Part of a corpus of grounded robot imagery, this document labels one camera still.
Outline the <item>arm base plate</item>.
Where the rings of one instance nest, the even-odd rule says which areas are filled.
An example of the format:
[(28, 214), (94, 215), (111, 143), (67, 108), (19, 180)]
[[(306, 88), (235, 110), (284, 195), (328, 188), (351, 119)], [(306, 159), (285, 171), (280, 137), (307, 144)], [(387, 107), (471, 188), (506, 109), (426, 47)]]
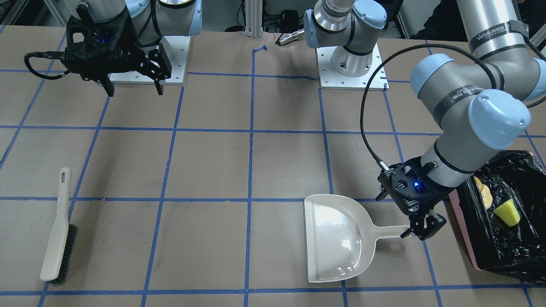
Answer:
[(318, 47), (315, 50), (322, 89), (364, 90), (368, 86), (369, 90), (382, 91), (389, 88), (384, 68), (372, 77), (382, 63), (377, 44), (365, 56), (350, 54), (342, 46)]
[[(171, 64), (170, 78), (160, 81), (162, 85), (183, 85), (189, 58), (191, 37), (164, 36), (161, 43)], [(114, 84), (153, 85), (154, 80), (136, 71), (111, 73)]]

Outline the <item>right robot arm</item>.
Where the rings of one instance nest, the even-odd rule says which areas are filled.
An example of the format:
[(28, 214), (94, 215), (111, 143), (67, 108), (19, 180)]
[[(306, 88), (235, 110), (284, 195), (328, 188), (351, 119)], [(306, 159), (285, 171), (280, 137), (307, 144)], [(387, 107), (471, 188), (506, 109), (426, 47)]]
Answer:
[(200, 0), (67, 0), (70, 19), (61, 57), (68, 71), (102, 85), (113, 96), (114, 73), (137, 72), (159, 95), (173, 78), (168, 36), (196, 36), (202, 29)]

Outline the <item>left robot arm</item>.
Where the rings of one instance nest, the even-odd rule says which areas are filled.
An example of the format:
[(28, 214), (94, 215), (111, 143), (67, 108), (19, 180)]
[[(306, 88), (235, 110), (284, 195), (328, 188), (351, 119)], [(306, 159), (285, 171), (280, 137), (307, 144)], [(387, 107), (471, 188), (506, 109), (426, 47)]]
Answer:
[(545, 99), (545, 58), (534, 49), (529, 30), (514, 0), (458, 0), (469, 51), (441, 43), (408, 47), (385, 59), (374, 78), (391, 60), (408, 51), (435, 47), (459, 52), (473, 61), (458, 65), (445, 54), (421, 60), (409, 79), (413, 91), (443, 134), (422, 156), (386, 165), (372, 150), (363, 128), (370, 85), (361, 99), (360, 132), (380, 166), (381, 193), (390, 195), (408, 216), (409, 225), (387, 227), (388, 236), (415, 235), (426, 240), (445, 225), (434, 206), (472, 177), (500, 151), (511, 146), (531, 123), (525, 102)]

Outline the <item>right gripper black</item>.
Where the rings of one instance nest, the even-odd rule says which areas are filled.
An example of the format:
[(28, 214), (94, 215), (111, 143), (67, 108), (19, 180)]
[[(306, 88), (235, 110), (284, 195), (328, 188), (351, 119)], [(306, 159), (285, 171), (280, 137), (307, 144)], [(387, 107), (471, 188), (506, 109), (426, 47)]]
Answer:
[(72, 6), (62, 64), (84, 80), (99, 82), (108, 97), (115, 88), (109, 74), (136, 71), (149, 77), (158, 95), (171, 78), (172, 65), (162, 43), (145, 56), (126, 6)]

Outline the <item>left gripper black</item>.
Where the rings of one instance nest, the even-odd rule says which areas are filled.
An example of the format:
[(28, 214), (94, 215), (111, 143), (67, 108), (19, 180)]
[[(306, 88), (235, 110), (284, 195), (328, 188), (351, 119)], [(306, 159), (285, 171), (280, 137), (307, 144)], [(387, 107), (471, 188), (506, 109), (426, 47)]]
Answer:
[(381, 172), (377, 178), (380, 194), (375, 200), (383, 200), (389, 195), (404, 214), (413, 214), (408, 217), (410, 224), (401, 238), (415, 235), (425, 241), (447, 223), (444, 216), (429, 211), (448, 195), (448, 187), (429, 178), (429, 173), (437, 167), (436, 161), (421, 165), (420, 157), (390, 166), (380, 161)]

